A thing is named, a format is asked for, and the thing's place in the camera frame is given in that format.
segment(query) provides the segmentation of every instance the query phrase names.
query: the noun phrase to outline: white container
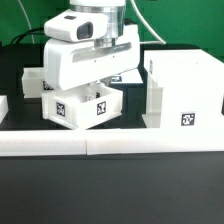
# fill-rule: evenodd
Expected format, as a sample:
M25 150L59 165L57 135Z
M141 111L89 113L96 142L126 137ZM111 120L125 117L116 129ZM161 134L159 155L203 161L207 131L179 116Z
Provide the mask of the white container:
M0 123L8 113L8 103L7 103L7 97L6 96L0 96Z
M53 88L44 81L43 67L24 68L22 84L25 98L40 98L43 92L53 90Z
M70 129L87 129L120 116L122 99L122 91L99 84L54 90L42 94L43 118Z
M224 64L197 50L146 51L148 128L223 127Z

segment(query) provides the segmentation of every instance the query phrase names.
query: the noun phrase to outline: black table surface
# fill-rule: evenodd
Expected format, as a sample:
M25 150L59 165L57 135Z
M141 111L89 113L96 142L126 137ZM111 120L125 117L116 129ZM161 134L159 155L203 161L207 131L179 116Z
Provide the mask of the black table surface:
M21 92L23 67L42 66L42 50L33 45L1 49L0 93L8 96L10 110L2 130L63 128L44 124L39 100L25 102ZM144 84L131 88L144 96ZM140 119L134 125L141 126ZM224 153L2 157L0 223L222 224Z

